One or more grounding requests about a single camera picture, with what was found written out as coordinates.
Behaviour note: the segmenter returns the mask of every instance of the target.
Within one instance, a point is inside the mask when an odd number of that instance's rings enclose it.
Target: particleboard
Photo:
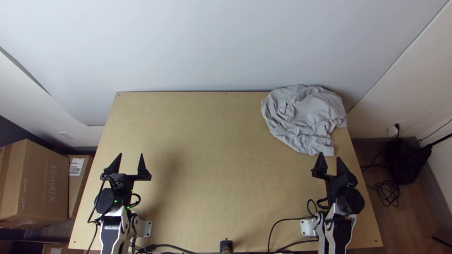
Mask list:
[[[173,244],[195,252],[218,252],[219,242],[228,238],[237,252],[266,251],[274,222],[307,216],[308,199],[326,196],[324,181],[311,176],[317,156],[295,152],[269,133],[260,111],[267,94],[117,93],[69,247],[88,248],[95,226],[86,221],[101,185],[99,176],[122,152],[121,173],[136,174],[143,153],[152,174],[150,182],[136,182],[134,187],[142,197],[134,211],[153,221],[152,236],[139,238],[137,246]],[[382,246],[347,129],[336,129],[332,138],[335,156],[356,175],[366,201],[349,248]],[[326,158],[330,174],[336,174],[335,159]],[[307,238],[301,235],[299,222],[282,222],[272,234],[271,249],[302,239]],[[97,236],[92,249],[100,247]],[[317,243],[290,249],[316,250]]]

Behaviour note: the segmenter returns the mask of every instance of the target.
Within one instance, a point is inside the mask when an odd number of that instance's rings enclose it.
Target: crumpled cloth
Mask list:
[[[295,151],[333,156],[330,133],[347,127],[341,98],[322,87],[295,85],[276,89],[262,100],[262,116],[270,133]]]

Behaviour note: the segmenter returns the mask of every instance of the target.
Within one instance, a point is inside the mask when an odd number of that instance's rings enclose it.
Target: cable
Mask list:
[[[132,193],[132,195],[133,195],[133,196],[136,196],[136,197],[138,198],[138,201],[135,202],[135,203],[133,203],[133,204],[131,204],[131,205],[129,206],[129,208],[135,207],[135,206],[137,206],[137,205],[141,202],[141,197],[140,197],[140,195],[138,195],[138,194],[136,194],[136,193]]]
[[[384,153],[384,151],[385,151],[385,150],[383,150],[383,151],[377,153],[377,155],[373,158],[372,162],[371,162],[369,165],[367,165],[367,166],[361,166],[361,168],[364,168],[364,169],[361,170],[361,172],[364,172],[364,171],[366,171],[367,169],[369,169],[369,168],[371,168],[371,167],[379,167],[378,165],[374,165],[373,163],[377,160],[378,156],[380,156],[380,155],[382,155],[382,154]]]
[[[336,217],[336,218],[331,218],[331,219],[325,220],[325,223],[336,222],[336,221],[342,220],[344,218],[349,217],[351,214],[352,213],[347,213],[347,214],[341,215],[341,216]]]
[[[135,242],[136,242],[136,240],[137,240],[137,237],[134,237],[134,238],[132,239],[132,242],[129,244],[130,247],[132,247],[132,254],[135,254],[135,250],[139,250],[138,248],[135,247]]]
[[[323,210],[328,210],[328,209],[330,209],[330,206],[322,206],[320,203],[322,203],[322,202],[324,202],[324,201],[326,201],[326,200],[328,200],[328,197],[325,197],[325,198],[322,198],[322,199],[319,199],[319,200],[317,200],[317,206],[320,208],[320,209],[323,209]]]
[[[378,198],[385,207],[399,207],[400,187],[391,181],[384,180],[376,183],[374,187],[366,185],[368,188],[376,191]]]
[[[106,178],[105,178],[104,180],[102,180],[102,185],[100,186],[99,193],[98,193],[97,196],[96,196],[96,201],[94,202],[93,210],[91,211],[91,214],[89,215],[89,218],[88,218],[87,223],[92,223],[92,222],[94,222],[94,221],[91,221],[91,218],[93,217],[94,210],[96,209],[97,202],[98,202],[98,200],[99,200],[98,197],[100,197],[100,193],[102,192],[102,189],[104,188],[105,180],[106,180]]]
[[[424,141],[425,139],[427,139],[428,137],[430,137],[431,135],[435,134],[437,131],[439,131],[441,128],[443,128],[444,126],[446,126],[448,123],[452,122],[452,118],[445,124],[443,124],[441,127],[439,127],[438,129],[436,129],[436,131],[432,132],[430,135],[426,136],[425,138],[421,138],[419,139],[415,144],[418,145],[420,143],[422,143],[422,141]]]
[[[315,205],[314,200],[312,200],[312,199],[310,199],[310,200],[307,201],[307,204],[306,204],[307,212],[308,212],[310,215],[312,215],[313,217],[316,217],[316,215],[313,214],[313,213],[311,212],[311,210],[309,209],[309,202],[312,202],[312,203],[314,204],[314,207],[315,207],[315,213],[318,213],[318,212],[319,212],[319,210],[317,210],[317,206]]]
[[[272,230],[270,230],[270,234],[268,235],[267,252],[270,252],[270,238],[272,237],[272,232],[273,232],[274,227],[278,223],[284,222],[284,221],[298,221],[298,220],[311,219],[311,218],[315,218],[315,216],[306,216],[306,217],[301,217],[301,218],[282,219],[282,220],[278,220],[277,222],[275,222],[273,224]]]
[[[287,246],[284,246],[284,247],[282,247],[282,248],[279,248],[279,249],[278,249],[277,251],[275,251],[274,253],[282,252],[282,251],[284,251],[286,248],[289,248],[289,247],[294,246],[294,245],[297,245],[297,244],[310,243],[310,242],[318,242],[318,241],[319,241],[319,240],[315,239],[315,240],[304,240],[304,241],[294,242],[294,243],[291,243],[291,244],[289,244],[289,245],[287,245]]]
[[[157,248],[159,248],[159,247],[169,247],[169,248],[173,248],[173,249],[176,249],[176,250],[180,250],[180,251],[182,251],[182,252],[186,252],[186,253],[188,253],[188,254],[197,254],[196,252],[192,252],[192,251],[189,251],[189,250],[185,250],[185,249],[182,249],[181,247],[177,247],[177,246],[174,246],[174,245],[171,245],[171,244],[152,244],[152,245],[149,245],[149,246],[147,246],[147,247],[144,247],[144,248],[140,249],[140,250],[137,252],[137,254],[138,254],[138,253],[147,253],[147,252],[151,252],[151,251],[153,251],[153,250],[155,250],[155,249],[157,249]]]
[[[94,239],[96,239],[96,235],[97,235],[97,224],[96,225],[96,231],[94,231],[94,236],[93,239],[91,240],[91,243],[89,244],[88,250],[86,251],[86,254],[89,254],[89,250],[91,249],[91,246],[93,245]]]

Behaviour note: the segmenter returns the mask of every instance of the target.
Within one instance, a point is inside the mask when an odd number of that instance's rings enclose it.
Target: wooden floor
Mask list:
[[[383,142],[354,141],[353,146],[361,166],[369,165],[376,152],[384,146]],[[382,162],[383,156],[376,160]],[[366,185],[390,179],[385,169],[371,168],[363,172]],[[384,247],[349,250],[349,254],[445,254],[452,253],[452,248],[432,240],[438,230],[438,221],[427,194],[418,178],[416,182],[401,186],[399,207],[385,207],[378,195],[369,189],[369,195],[377,223],[380,229]]]

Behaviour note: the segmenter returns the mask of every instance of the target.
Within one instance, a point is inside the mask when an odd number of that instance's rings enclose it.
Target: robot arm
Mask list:
[[[316,218],[301,220],[304,236],[319,239],[319,254],[345,254],[352,238],[356,215],[364,208],[364,198],[355,189],[358,184],[344,162],[337,158],[337,175],[326,174],[328,166],[322,153],[319,154],[312,176],[325,180],[327,197],[317,201],[317,205],[327,211],[319,211]]]
[[[102,254],[126,254],[132,237],[151,235],[152,222],[140,220],[138,215],[130,210],[141,199],[139,195],[132,193],[134,182],[150,181],[151,175],[145,167],[143,155],[140,157],[137,175],[119,174],[121,156],[122,154],[119,154],[100,175],[101,180],[108,179],[110,188],[103,189],[95,200],[96,211],[101,214]],[[138,197],[138,201],[131,204],[134,195]]]

